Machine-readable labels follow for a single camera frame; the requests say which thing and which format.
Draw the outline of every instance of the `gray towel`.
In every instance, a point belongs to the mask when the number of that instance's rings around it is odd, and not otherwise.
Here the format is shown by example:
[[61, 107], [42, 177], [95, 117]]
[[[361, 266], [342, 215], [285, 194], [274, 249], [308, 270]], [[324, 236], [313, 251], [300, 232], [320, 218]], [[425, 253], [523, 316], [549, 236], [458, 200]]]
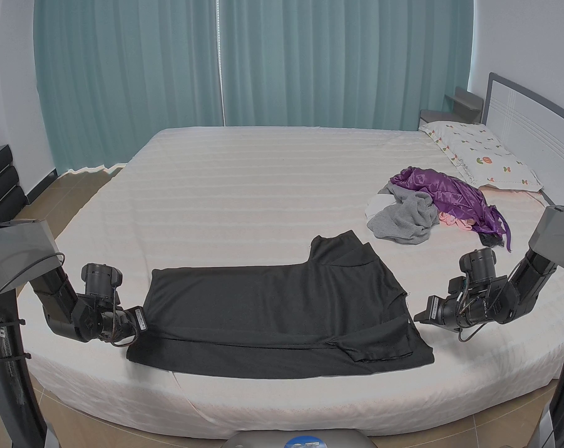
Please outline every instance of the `gray towel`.
[[426, 192], [388, 183], [378, 194], [394, 194], [396, 198], [396, 204], [387, 206], [367, 223], [378, 239], [420, 244], [429, 239], [431, 227], [440, 223], [437, 207]]

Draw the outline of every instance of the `white pillow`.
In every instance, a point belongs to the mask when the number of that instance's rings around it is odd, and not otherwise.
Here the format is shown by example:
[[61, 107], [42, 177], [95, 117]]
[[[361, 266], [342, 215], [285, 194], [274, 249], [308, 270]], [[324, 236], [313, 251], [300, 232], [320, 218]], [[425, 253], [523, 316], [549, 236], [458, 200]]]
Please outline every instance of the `white pillow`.
[[450, 158], [471, 186], [537, 192], [542, 184], [484, 124], [434, 121], [419, 128]]

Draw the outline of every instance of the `black shirt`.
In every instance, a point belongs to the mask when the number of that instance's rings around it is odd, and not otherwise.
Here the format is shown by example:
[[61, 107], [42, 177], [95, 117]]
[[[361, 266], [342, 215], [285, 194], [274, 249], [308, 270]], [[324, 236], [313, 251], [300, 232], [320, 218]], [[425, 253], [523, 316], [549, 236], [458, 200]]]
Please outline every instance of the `black shirt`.
[[433, 363], [404, 289], [352, 232], [303, 264], [154, 270], [127, 358], [200, 375], [291, 379]]

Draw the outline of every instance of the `blue logo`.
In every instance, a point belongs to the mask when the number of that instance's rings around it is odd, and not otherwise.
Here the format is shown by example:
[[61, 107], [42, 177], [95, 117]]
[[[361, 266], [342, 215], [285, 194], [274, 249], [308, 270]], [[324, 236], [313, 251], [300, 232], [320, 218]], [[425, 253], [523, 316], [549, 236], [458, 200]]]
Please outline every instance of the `blue logo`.
[[319, 438], [300, 436], [286, 442], [284, 448], [327, 448], [327, 445]]

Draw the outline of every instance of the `wall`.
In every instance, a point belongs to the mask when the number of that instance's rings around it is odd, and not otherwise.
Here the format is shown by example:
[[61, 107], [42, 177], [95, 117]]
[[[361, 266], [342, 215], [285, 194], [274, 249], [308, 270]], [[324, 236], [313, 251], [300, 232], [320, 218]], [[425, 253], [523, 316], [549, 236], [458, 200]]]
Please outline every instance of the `wall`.
[[564, 108], [564, 0], [475, 0], [469, 90], [485, 98], [490, 72]]
[[25, 193], [54, 170], [33, 59], [35, 0], [0, 0], [0, 145], [10, 144]]

